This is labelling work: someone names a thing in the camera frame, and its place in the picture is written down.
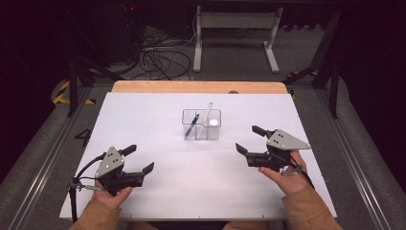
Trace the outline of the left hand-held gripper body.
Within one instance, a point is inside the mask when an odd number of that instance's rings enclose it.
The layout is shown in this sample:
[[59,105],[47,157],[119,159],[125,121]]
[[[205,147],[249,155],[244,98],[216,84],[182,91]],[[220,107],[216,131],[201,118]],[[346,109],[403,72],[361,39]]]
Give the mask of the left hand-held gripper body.
[[95,178],[113,196],[126,187],[143,186],[142,172],[124,172],[123,168],[124,156],[119,154],[119,149],[110,147],[96,170]]

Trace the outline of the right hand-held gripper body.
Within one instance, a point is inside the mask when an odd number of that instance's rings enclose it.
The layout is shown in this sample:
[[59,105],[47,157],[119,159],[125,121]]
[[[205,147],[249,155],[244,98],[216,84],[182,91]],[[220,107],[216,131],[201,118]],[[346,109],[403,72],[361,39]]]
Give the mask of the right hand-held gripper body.
[[275,129],[271,132],[270,138],[265,137],[267,139],[266,152],[247,153],[248,166],[265,167],[278,173],[283,173],[283,169],[288,166],[297,168],[297,165],[291,162],[291,151],[309,150],[310,145],[281,129]]

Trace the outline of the white cylindrical tube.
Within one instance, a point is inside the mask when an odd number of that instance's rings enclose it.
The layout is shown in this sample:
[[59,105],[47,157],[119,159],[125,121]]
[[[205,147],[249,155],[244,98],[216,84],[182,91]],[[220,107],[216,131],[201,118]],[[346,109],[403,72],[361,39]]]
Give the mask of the white cylindrical tube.
[[209,121],[209,133],[208,139],[209,140],[217,140],[218,139],[218,128],[219,122],[217,119],[211,119]]

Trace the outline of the blue pen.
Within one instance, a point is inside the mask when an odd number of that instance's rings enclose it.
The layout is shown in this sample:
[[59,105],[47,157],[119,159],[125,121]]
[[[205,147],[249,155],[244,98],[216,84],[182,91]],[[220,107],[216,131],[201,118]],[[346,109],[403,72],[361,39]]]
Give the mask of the blue pen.
[[185,131],[185,137],[186,138],[191,137],[192,134],[195,132],[195,125],[196,125],[198,119],[199,119],[199,114],[196,114],[193,117],[192,121],[188,124],[188,126],[186,128],[186,131]]

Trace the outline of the clear plastic organizer box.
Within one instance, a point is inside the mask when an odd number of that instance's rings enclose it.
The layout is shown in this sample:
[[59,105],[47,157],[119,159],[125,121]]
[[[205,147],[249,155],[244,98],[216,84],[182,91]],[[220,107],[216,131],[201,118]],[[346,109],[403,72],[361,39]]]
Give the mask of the clear plastic organizer box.
[[[208,139],[209,121],[211,119],[217,119],[218,122],[219,122],[219,128],[218,128],[218,138],[219,138],[219,131],[220,131],[220,128],[221,128],[221,111],[219,109],[212,109],[211,112],[210,112],[209,118],[208,118],[207,126],[205,127],[205,129],[204,129],[204,131],[203,131],[203,133],[202,133],[202,135],[200,137],[200,140],[196,139],[196,134],[197,134],[199,128],[201,127],[201,123],[202,123],[203,116],[204,116],[205,112],[206,112],[205,109],[184,109],[183,110],[183,112],[182,112],[182,125],[183,125],[183,128],[184,128],[184,139],[185,140],[212,141],[212,140]],[[197,121],[197,123],[195,125],[195,132],[192,134],[191,137],[186,138],[185,137],[186,128],[187,128],[188,124],[192,121],[193,117],[196,114],[199,114],[199,119],[198,119],[198,121]]]

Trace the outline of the person's left hand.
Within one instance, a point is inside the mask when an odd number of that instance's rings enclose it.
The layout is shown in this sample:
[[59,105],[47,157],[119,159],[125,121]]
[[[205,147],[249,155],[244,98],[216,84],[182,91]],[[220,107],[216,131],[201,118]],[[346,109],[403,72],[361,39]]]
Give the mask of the person's left hand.
[[[95,181],[95,186],[98,188],[103,188],[103,185],[98,180]],[[109,192],[102,189],[101,191],[94,192],[93,198],[108,206],[109,208],[119,210],[121,205],[131,195],[132,191],[132,187],[126,187],[120,190],[117,195],[111,195]]]

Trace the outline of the person's right hand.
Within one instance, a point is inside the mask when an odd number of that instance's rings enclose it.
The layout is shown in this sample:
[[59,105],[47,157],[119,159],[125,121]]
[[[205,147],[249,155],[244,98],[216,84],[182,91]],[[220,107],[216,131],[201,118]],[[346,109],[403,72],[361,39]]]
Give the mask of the person's right hand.
[[307,179],[305,178],[306,163],[301,157],[300,152],[297,149],[294,149],[291,151],[290,155],[291,162],[294,165],[299,165],[302,167],[301,172],[297,172],[293,175],[282,175],[279,172],[274,172],[268,168],[259,168],[259,171],[274,181],[286,195],[298,192],[309,185]]

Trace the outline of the white board sheet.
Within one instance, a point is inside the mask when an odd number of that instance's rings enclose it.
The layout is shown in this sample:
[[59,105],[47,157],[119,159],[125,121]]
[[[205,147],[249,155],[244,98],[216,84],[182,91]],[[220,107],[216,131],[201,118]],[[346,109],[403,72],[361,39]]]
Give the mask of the white board sheet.
[[[221,111],[219,138],[185,140],[183,110],[206,110],[209,102]],[[154,169],[124,203],[122,219],[285,219],[280,188],[236,150],[236,144],[266,150],[252,126],[306,138],[288,94],[109,93],[79,163],[82,182],[94,176],[96,156],[136,145],[124,169],[138,172],[150,163]]]

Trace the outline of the wooden table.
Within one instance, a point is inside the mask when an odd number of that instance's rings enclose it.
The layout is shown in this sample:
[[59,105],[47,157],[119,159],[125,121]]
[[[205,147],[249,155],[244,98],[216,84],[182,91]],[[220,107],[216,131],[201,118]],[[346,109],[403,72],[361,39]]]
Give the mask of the wooden table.
[[288,90],[281,82],[267,81],[118,80],[112,92],[287,94]]

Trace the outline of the yellow black floor tape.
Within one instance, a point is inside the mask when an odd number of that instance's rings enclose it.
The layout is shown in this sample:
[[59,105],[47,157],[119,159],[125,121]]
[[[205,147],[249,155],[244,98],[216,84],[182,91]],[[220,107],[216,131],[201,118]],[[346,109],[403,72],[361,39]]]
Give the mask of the yellow black floor tape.
[[69,104],[70,100],[64,98],[64,93],[67,91],[70,82],[66,80],[59,88],[58,92],[56,93],[55,98],[53,99],[54,104]]

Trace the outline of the black metal stand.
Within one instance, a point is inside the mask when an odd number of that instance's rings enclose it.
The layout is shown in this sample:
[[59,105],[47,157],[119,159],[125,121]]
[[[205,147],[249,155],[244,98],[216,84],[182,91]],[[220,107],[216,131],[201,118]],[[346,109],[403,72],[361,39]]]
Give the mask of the black metal stand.
[[314,89],[324,89],[327,83],[330,82],[328,109],[334,119],[337,119],[336,108],[339,70],[337,65],[337,52],[333,47],[333,39],[335,37],[336,27],[340,21],[341,12],[339,9],[333,12],[310,65],[303,71],[297,74],[293,73],[290,77],[282,81],[285,85],[289,85],[317,71],[316,77],[312,81],[312,86]]
[[85,57],[73,58],[68,66],[68,80],[69,80],[69,100],[70,109],[68,116],[72,117],[79,107],[79,94],[78,94],[78,81],[84,87],[92,87],[95,80],[90,73],[91,69],[95,69],[99,73],[107,76],[114,81],[122,81],[123,78],[113,72],[107,70],[94,61]]

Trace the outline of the white metal stand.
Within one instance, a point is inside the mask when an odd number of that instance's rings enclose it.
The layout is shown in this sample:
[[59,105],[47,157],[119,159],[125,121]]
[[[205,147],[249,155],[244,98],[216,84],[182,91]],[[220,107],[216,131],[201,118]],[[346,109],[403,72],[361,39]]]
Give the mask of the white metal stand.
[[273,53],[273,44],[282,18],[283,8],[271,12],[212,12],[203,11],[196,7],[194,19],[195,48],[193,58],[194,72],[201,70],[202,60],[202,30],[203,29],[266,29],[270,31],[269,39],[262,42],[271,71],[280,72],[280,68]]

